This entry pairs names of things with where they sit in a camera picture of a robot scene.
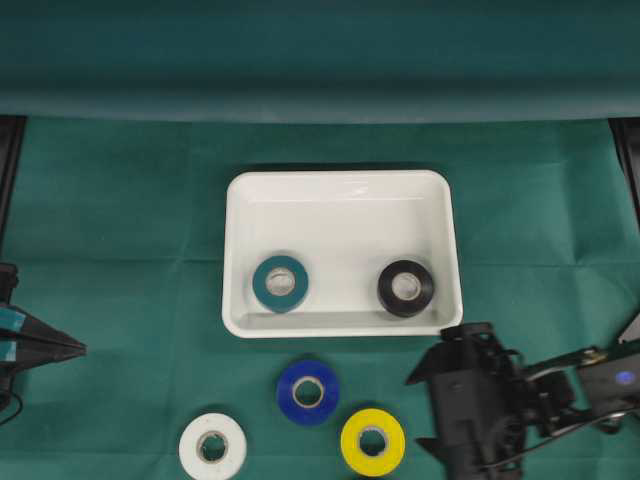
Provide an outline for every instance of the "white tape roll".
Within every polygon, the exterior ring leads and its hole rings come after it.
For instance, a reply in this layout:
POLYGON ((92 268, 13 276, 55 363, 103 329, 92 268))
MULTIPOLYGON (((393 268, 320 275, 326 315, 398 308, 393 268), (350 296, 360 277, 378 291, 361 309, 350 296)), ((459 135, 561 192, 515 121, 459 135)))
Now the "white tape roll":
POLYGON ((233 418, 221 413, 208 413, 185 428, 178 454, 182 468, 194 480, 226 480, 242 467, 247 456, 247 439, 233 418), (202 446, 212 436, 222 438, 226 448, 221 458, 209 461, 204 457, 202 446))

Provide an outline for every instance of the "black metal frame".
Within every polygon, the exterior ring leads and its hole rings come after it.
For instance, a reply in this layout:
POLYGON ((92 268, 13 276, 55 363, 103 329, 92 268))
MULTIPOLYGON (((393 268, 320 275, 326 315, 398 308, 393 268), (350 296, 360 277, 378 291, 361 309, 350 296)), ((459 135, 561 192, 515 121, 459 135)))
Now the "black metal frame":
POLYGON ((27 117, 0 115, 0 250, 27 117))
POLYGON ((640 225, 640 117, 612 118, 609 126, 640 225))

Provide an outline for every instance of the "blue tape roll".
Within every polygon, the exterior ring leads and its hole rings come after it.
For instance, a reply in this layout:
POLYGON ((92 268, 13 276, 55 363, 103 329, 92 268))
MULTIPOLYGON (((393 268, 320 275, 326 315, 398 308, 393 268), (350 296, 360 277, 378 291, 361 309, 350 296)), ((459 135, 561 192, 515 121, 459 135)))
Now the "blue tape roll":
POLYGON ((278 380, 276 400, 285 416, 299 425, 318 425, 338 406, 340 385, 333 371, 317 360, 302 360, 289 366, 278 380), (301 380, 311 379, 321 385, 322 395, 313 406, 305 407, 295 398, 295 387, 301 380))
POLYGON ((285 313, 296 308, 304 300, 309 289, 309 276, 302 264, 287 255, 276 255, 262 262, 253 274, 253 292, 266 308, 285 313), (277 268, 289 270, 294 278, 293 289, 286 295, 274 295, 267 289, 267 277, 277 268))

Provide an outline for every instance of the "yellow tape roll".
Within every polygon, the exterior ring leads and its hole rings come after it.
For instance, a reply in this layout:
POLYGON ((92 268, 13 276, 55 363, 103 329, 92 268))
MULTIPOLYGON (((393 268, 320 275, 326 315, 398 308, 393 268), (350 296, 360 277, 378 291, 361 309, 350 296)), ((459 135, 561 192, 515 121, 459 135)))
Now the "yellow tape roll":
POLYGON ((393 471, 404 457, 404 431, 389 413, 378 408, 366 408, 354 413, 342 428, 340 449, 345 462, 355 472, 367 477, 381 477, 393 471), (375 430, 385 439, 385 448, 378 455, 367 455, 360 448, 360 437, 375 430))

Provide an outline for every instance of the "black tape roll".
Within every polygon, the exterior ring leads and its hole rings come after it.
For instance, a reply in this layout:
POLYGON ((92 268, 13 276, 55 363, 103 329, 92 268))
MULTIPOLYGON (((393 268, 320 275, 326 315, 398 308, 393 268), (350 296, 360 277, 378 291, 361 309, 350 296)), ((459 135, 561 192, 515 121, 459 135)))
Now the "black tape roll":
POLYGON ((412 317, 429 305, 434 285, 431 274, 422 265, 410 260, 398 260, 388 265, 378 278, 378 297, 382 306, 399 317, 412 317), (396 292, 404 284, 406 295, 396 292))

